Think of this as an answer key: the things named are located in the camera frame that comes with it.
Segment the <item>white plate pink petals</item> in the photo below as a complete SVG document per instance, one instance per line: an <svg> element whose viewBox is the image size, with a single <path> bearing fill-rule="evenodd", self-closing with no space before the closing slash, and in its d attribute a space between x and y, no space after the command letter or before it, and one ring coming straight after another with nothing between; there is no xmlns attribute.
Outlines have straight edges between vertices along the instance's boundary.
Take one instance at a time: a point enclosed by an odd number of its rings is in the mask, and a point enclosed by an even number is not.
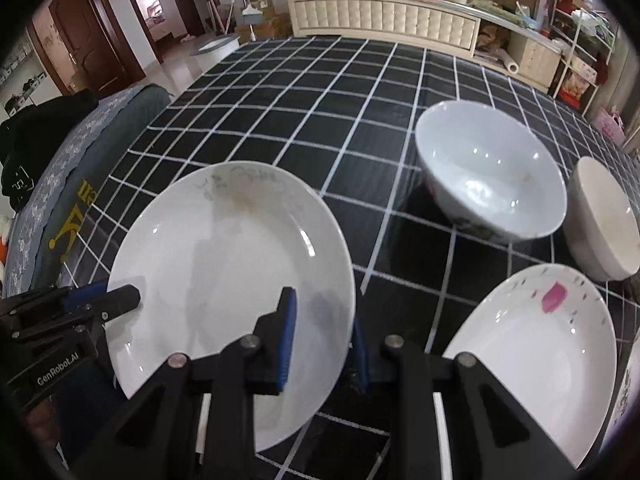
<svg viewBox="0 0 640 480"><path fill-rule="evenodd" d="M570 266L538 264L496 286L444 352L480 359L573 466L608 414L616 375L611 315L597 287Z"/></svg>

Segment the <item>plain white plate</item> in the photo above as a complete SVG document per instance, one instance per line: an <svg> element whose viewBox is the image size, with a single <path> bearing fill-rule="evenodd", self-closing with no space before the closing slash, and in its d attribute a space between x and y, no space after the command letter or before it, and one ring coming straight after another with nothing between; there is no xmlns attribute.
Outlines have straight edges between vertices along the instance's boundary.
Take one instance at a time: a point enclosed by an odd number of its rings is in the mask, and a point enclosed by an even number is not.
<svg viewBox="0 0 640 480"><path fill-rule="evenodd" d="M307 183L262 162L222 162L169 185L130 226L108 284L140 294L134 310L105 326L127 396L173 353L221 352L277 307L282 289L295 290L288 381L255 401L258 450L322 407L352 339L356 285L340 226Z"/></svg>

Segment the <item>plain white bowl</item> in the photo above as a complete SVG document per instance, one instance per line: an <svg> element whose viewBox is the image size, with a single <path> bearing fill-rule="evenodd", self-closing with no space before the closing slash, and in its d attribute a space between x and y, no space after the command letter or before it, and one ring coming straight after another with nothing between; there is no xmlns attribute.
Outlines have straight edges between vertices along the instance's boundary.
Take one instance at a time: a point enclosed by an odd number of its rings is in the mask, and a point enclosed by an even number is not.
<svg viewBox="0 0 640 480"><path fill-rule="evenodd" d="M570 255L593 281L623 281L639 271L636 216L623 188L597 159L578 160L567 183L562 229Z"/></svg>

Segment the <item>large white floral bowl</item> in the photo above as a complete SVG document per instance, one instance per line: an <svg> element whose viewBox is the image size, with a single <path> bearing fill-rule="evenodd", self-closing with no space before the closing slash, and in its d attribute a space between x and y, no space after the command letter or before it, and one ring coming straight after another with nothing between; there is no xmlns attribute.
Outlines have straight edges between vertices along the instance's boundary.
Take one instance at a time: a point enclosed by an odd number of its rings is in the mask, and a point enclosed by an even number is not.
<svg viewBox="0 0 640 480"><path fill-rule="evenodd" d="M519 243L553 234L567 192L548 148L502 110L442 101L416 122L416 151L428 190L459 230Z"/></svg>

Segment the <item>white plate cartoon print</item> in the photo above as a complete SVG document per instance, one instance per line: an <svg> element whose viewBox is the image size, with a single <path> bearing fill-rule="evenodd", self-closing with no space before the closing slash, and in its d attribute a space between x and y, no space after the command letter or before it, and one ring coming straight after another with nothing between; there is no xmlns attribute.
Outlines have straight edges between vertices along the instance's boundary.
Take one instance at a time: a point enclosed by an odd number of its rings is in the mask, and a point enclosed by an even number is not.
<svg viewBox="0 0 640 480"><path fill-rule="evenodd" d="M626 422L631 419L634 409L639 405L639 346L639 333L636 333L630 347L612 416L605 431L603 448L608 448L612 444Z"/></svg>

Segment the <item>grey blue sofa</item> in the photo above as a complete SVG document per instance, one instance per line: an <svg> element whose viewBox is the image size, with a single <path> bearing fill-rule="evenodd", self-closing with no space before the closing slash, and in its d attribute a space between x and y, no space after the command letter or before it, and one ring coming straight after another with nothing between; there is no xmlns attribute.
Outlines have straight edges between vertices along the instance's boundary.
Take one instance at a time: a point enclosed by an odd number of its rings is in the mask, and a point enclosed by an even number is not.
<svg viewBox="0 0 640 480"><path fill-rule="evenodd" d="M67 259L107 176L168 107L170 96L158 84L139 84L98 101L66 136L13 220L2 273L4 296L53 285L70 273Z"/></svg>

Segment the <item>black jacket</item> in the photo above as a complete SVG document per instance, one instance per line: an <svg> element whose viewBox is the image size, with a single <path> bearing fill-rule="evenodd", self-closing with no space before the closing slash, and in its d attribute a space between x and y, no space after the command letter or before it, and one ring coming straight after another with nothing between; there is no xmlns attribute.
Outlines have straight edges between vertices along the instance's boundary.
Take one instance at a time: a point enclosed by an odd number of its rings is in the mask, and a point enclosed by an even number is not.
<svg viewBox="0 0 640 480"><path fill-rule="evenodd" d="M20 212L66 136L98 106L89 90L27 105L1 123L1 194Z"/></svg>

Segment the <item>brown wooden door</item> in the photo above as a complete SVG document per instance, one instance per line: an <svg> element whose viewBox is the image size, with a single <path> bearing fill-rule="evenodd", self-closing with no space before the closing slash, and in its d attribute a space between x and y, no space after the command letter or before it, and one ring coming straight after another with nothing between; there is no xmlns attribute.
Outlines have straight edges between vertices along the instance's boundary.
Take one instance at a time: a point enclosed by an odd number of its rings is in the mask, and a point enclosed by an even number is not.
<svg viewBox="0 0 640 480"><path fill-rule="evenodd" d="M126 68L90 0L52 0L48 9L72 64L67 88L73 92L89 89L103 99L129 86Z"/></svg>

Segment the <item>white plastic bin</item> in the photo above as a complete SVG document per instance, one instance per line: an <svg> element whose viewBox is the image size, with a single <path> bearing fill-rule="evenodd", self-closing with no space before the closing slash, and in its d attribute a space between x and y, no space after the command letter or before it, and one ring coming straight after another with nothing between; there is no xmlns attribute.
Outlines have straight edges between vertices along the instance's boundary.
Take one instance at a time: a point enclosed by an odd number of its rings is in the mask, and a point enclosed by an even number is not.
<svg viewBox="0 0 640 480"><path fill-rule="evenodd" d="M231 44L232 47L239 47L239 36L237 34L227 34L215 36L212 34L203 35L194 40L191 50L192 56L206 55L219 51Z"/></svg>

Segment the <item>pink bag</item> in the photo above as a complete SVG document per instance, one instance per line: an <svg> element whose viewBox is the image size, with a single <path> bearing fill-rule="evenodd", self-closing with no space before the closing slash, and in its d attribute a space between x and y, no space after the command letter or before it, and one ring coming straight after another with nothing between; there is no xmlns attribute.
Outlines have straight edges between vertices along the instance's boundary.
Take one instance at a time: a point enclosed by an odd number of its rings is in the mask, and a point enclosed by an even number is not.
<svg viewBox="0 0 640 480"><path fill-rule="evenodd" d="M620 114L617 113L617 108L613 107L612 110L606 110L600 107L597 113L594 114L591 125L602 136L606 136L616 145L622 146L626 140L624 124Z"/></svg>

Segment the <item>white paper roll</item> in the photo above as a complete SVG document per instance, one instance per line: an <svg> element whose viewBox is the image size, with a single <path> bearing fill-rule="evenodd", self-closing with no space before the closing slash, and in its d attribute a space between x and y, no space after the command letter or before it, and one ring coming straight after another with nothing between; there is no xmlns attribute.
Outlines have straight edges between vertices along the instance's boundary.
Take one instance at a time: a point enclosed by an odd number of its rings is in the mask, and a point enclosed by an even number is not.
<svg viewBox="0 0 640 480"><path fill-rule="evenodd" d="M497 51L497 55L509 74L516 75L520 71L520 66L514 61L514 58L506 52L506 50L499 49Z"/></svg>

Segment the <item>white metal shelf rack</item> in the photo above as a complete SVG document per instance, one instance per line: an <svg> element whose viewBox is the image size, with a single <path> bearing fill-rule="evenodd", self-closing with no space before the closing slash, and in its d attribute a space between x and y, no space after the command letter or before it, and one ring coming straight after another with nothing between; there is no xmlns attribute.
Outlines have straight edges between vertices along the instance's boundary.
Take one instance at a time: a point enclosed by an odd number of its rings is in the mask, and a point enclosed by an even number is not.
<svg viewBox="0 0 640 480"><path fill-rule="evenodd" d="M585 117L608 76L617 29L602 11L567 12L557 4L550 25L551 38L559 40L562 52L549 92Z"/></svg>

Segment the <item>cream tv cabinet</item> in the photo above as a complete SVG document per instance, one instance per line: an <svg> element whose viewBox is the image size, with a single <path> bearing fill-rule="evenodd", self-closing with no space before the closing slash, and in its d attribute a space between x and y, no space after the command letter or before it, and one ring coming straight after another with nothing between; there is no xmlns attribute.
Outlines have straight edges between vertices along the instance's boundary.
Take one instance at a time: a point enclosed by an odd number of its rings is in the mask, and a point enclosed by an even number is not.
<svg viewBox="0 0 640 480"><path fill-rule="evenodd" d="M340 35L398 42L446 53L546 92L560 64L552 40L480 9L447 0L288 0L296 37ZM509 74L504 49L520 66Z"/></svg>

